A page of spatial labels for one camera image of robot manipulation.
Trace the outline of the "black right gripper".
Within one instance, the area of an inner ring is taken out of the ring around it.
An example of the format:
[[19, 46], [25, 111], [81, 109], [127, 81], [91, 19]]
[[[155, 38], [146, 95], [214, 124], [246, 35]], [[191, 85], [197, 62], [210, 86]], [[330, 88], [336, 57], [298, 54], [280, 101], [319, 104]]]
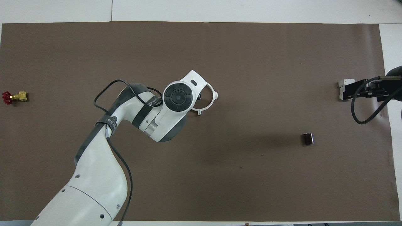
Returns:
[[[386, 76], [401, 76], [402, 75], [402, 66], [398, 66], [392, 70], [390, 70]], [[362, 79], [359, 81], [355, 81], [355, 79], [344, 79], [343, 80], [343, 100], [352, 99], [355, 91], [362, 85], [364, 85], [359, 93], [356, 95], [356, 98], [364, 97], [364, 98], [374, 98], [376, 97], [371, 90], [373, 89], [372, 83], [374, 80], [372, 79]], [[397, 89], [399, 89], [402, 85], [401, 80], [383, 80], [377, 82], [378, 87], [383, 90], [382, 96], [377, 97], [377, 101], [385, 101], [388, 96], [394, 93]]]

